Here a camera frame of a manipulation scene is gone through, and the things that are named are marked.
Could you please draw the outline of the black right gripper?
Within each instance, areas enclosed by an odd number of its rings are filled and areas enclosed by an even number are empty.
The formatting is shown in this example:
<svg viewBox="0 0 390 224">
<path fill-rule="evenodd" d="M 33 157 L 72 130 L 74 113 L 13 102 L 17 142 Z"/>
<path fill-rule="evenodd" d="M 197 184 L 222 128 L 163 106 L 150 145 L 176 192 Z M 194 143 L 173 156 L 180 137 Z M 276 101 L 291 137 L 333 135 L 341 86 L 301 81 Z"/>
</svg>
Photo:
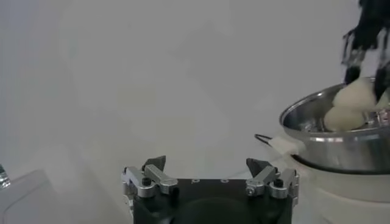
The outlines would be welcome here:
<svg viewBox="0 0 390 224">
<path fill-rule="evenodd" d="M 376 100 L 380 100 L 389 87 L 389 52 L 387 49 L 389 42 L 389 0 L 359 0 L 358 7 L 360 8 L 358 24 L 343 36 L 344 52 L 348 49 L 350 37 L 353 37 L 352 50 L 346 60 L 344 83 L 349 85 L 360 76 L 365 51 L 379 47 L 378 36 L 384 30 L 385 37 L 374 80 L 374 94 Z"/>
</svg>

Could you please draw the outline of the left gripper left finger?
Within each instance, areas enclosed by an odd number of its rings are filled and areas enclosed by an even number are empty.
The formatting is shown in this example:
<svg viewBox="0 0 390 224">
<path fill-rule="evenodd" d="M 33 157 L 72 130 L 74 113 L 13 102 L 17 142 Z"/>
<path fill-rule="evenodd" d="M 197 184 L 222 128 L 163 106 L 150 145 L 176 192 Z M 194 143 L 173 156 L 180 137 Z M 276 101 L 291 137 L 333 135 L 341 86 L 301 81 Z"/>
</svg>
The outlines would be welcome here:
<svg viewBox="0 0 390 224">
<path fill-rule="evenodd" d="M 147 159 L 140 169 L 125 167 L 121 174 L 124 195 L 152 198 L 157 194 L 176 194 L 179 191 L 179 181 L 164 173 L 165 164 L 166 156 L 163 155 Z"/>
</svg>

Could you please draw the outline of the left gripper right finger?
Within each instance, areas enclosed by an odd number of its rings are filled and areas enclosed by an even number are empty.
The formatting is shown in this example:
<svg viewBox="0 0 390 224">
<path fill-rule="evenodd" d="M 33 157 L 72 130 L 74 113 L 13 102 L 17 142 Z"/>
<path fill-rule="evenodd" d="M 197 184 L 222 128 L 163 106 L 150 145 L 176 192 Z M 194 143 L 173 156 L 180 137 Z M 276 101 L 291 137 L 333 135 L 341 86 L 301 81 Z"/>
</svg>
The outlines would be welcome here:
<svg viewBox="0 0 390 224">
<path fill-rule="evenodd" d="M 295 169 L 279 171 L 268 161 L 253 158 L 247 158 L 246 165 L 252 175 L 246 180 L 248 196 L 257 197 L 268 192 L 272 198 L 299 197 L 300 177 Z"/>
</svg>

